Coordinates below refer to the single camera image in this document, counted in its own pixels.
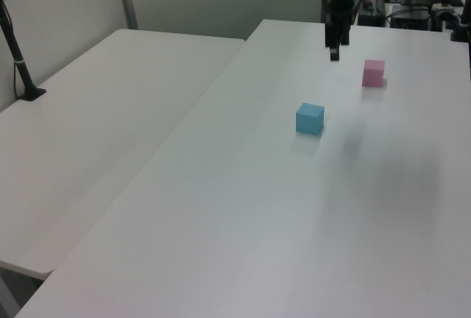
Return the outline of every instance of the floor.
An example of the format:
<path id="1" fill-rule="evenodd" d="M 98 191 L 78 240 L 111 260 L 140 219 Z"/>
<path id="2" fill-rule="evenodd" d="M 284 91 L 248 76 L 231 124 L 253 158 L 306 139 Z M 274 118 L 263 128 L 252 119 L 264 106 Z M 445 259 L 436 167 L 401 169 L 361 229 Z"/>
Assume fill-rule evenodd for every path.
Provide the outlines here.
<path id="1" fill-rule="evenodd" d="M 0 269 L 0 318 L 13 318 L 43 281 Z"/>

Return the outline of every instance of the black stand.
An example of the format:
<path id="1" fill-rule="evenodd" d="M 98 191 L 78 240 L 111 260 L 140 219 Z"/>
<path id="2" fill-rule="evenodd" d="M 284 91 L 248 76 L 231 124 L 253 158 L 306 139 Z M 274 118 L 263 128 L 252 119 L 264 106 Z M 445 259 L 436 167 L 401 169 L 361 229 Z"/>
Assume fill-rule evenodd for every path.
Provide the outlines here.
<path id="1" fill-rule="evenodd" d="M 5 38 L 7 39 L 7 43 L 10 47 L 10 51 L 12 52 L 15 65 L 18 68 L 21 79 L 23 80 L 24 95 L 21 95 L 18 98 L 24 99 L 25 101 L 34 101 L 39 96 L 44 95 L 46 90 L 43 88 L 37 88 L 32 83 L 28 68 L 26 67 L 20 47 L 16 41 L 15 34 L 13 33 L 13 26 L 7 13 L 7 7 L 5 7 L 3 0 L 0 0 L 0 26 L 5 35 Z"/>

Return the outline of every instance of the table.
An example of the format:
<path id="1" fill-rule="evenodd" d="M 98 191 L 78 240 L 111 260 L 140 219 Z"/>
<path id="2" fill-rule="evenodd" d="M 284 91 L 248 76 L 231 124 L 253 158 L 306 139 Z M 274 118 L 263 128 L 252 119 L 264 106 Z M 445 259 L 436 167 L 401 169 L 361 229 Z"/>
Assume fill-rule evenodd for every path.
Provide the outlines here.
<path id="1" fill-rule="evenodd" d="M 45 279 L 243 43 L 119 30 L 0 113 L 0 266 Z"/>
<path id="2" fill-rule="evenodd" d="M 263 21 L 18 318 L 468 317 L 467 44 L 323 43 Z M 361 87 L 369 58 L 385 88 Z M 295 132 L 303 102 L 319 137 Z"/>

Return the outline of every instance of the cube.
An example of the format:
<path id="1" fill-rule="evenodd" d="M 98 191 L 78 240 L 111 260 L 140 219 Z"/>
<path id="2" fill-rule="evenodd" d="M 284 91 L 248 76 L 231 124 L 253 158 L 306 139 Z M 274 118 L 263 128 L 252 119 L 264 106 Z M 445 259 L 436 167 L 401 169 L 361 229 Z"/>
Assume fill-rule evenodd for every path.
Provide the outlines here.
<path id="1" fill-rule="evenodd" d="M 321 133 L 324 127 L 324 108 L 303 103 L 296 112 L 296 131 L 312 135 Z"/>
<path id="2" fill-rule="evenodd" d="M 362 86 L 383 87 L 384 60 L 365 60 Z"/>

